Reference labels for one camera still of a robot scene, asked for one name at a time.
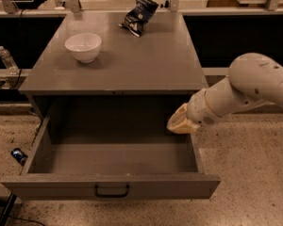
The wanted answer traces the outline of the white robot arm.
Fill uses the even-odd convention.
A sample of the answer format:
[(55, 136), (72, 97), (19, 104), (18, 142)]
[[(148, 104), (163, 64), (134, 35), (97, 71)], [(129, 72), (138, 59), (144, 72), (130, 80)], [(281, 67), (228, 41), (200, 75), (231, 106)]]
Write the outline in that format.
[(168, 120), (175, 134), (193, 134), (236, 112), (274, 103), (283, 108), (283, 67), (268, 56), (247, 53), (235, 58), (228, 75), (194, 93)]

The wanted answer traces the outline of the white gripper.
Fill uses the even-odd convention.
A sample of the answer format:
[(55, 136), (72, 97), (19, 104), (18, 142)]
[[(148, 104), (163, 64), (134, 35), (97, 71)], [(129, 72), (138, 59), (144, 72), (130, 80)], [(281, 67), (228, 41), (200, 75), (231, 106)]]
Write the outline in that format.
[(206, 101), (206, 89), (194, 93), (167, 122), (167, 129), (175, 134), (194, 134), (202, 126), (214, 125), (221, 120), (209, 108)]

